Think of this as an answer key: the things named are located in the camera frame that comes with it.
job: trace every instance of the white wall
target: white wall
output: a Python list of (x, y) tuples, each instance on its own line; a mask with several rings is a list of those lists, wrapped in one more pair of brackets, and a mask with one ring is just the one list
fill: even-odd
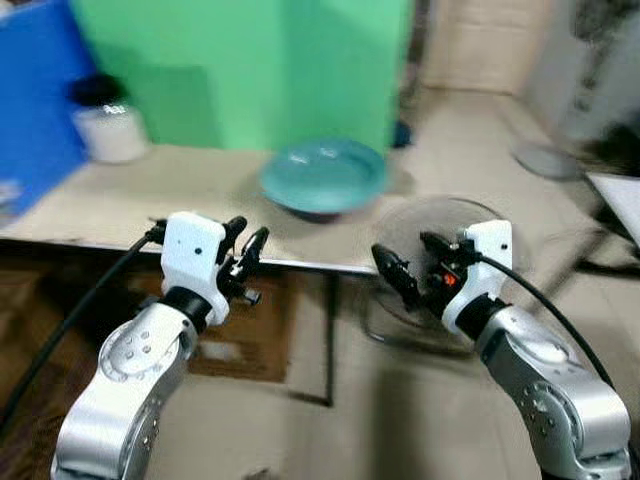
[(551, 0), (433, 0), (424, 83), (519, 92), (542, 44), (550, 4)]

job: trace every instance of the teal bowl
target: teal bowl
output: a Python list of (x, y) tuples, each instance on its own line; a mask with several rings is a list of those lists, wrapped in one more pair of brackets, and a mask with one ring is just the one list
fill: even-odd
[(267, 198), (313, 215), (336, 215), (365, 206), (389, 185), (387, 162), (353, 140), (328, 139), (278, 152), (260, 182)]

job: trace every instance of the black cable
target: black cable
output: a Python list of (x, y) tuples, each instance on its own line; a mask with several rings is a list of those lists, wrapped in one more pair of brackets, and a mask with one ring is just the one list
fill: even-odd
[(18, 404), (26, 391), (29, 388), (29, 385), (38, 374), (42, 366), (46, 363), (47, 359), (55, 350), (56, 346), (64, 337), (64, 335), (73, 327), (78, 320), (80, 320), (83, 311), (89, 306), (89, 304), (93, 301), (96, 296), (98, 290), (105, 286), (107, 282), (109, 282), (114, 275), (116, 275), (122, 268), (129, 263), (129, 261), (144, 247), (148, 242), (156, 242), (162, 243), (164, 239), (164, 230), (166, 228), (165, 220), (158, 220), (156, 225), (145, 233), (145, 235), (134, 243), (131, 248), (122, 256), (118, 261), (109, 269), (107, 272), (98, 280), (98, 282), (80, 299), (80, 301), (73, 308), (71, 313), (64, 319), (64, 321), (58, 325), (58, 327), (54, 330), (54, 332), (49, 336), (45, 344), (38, 351), (35, 358), (29, 365), (27, 371), (22, 375), (20, 381), (16, 385), (16, 387), (12, 390), (11, 395), (9, 396), (9, 400), (6, 405), (2, 409), (1, 417), (0, 417), (0, 437), (3, 434), (4, 429), (9, 424), (9, 420), (12, 415), (15, 413)]
[[(475, 258), (478, 261), (484, 262), (488, 265), (491, 265), (493, 268), (500, 270), (502, 273), (504, 273), (505, 275), (507, 275), (508, 277), (512, 278), (517, 283), (519, 283), (525, 290), (527, 290), (538, 301), (540, 301), (540, 303), (542, 303), (542, 305), (544, 305), (545, 308), (549, 310), (553, 314), (553, 316), (558, 319), (558, 321), (562, 324), (562, 326), (573, 337), (573, 339), (576, 341), (578, 346), (582, 349), (582, 351), (585, 353), (585, 355), (593, 365), (593, 368), (595, 368), (596, 372), (598, 372), (598, 375), (600, 376), (602, 381), (615, 390), (613, 381), (611, 380), (611, 377), (607, 373), (607, 370), (605, 369), (602, 362), (600, 362), (598, 355), (593, 351), (589, 343), (580, 334), (580, 332), (576, 330), (576, 328), (569, 321), (569, 319), (565, 317), (562, 314), (562, 312), (558, 310), (558, 308), (553, 303), (551, 303), (551, 301), (548, 300), (542, 294), (542, 292), (540, 292), (540, 290), (538, 290), (531, 283), (525, 280), (520, 274), (514, 272), (509, 267), (504, 266), (503, 264), (494, 260), (493, 258), (486, 257), (481, 253), (476, 253)], [(638, 456), (638, 452), (636, 451), (635, 447), (631, 444), (631, 442), (629, 442), (628, 447), (629, 447), (629, 457), (632, 465), (631, 480), (638, 480), (640, 479), (640, 457)]]

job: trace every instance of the white jar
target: white jar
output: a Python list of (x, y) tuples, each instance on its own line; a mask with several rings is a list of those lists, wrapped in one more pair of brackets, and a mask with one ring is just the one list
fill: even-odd
[(149, 150), (139, 112), (126, 103), (112, 77), (95, 75), (75, 82), (72, 97), (79, 105), (74, 123), (92, 160), (130, 162)]

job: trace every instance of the blue board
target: blue board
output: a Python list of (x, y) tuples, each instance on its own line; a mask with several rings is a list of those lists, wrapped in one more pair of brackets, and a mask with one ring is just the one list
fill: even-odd
[(95, 67), (64, 0), (16, 8), (0, 26), (0, 182), (19, 215), (85, 161), (69, 82)]

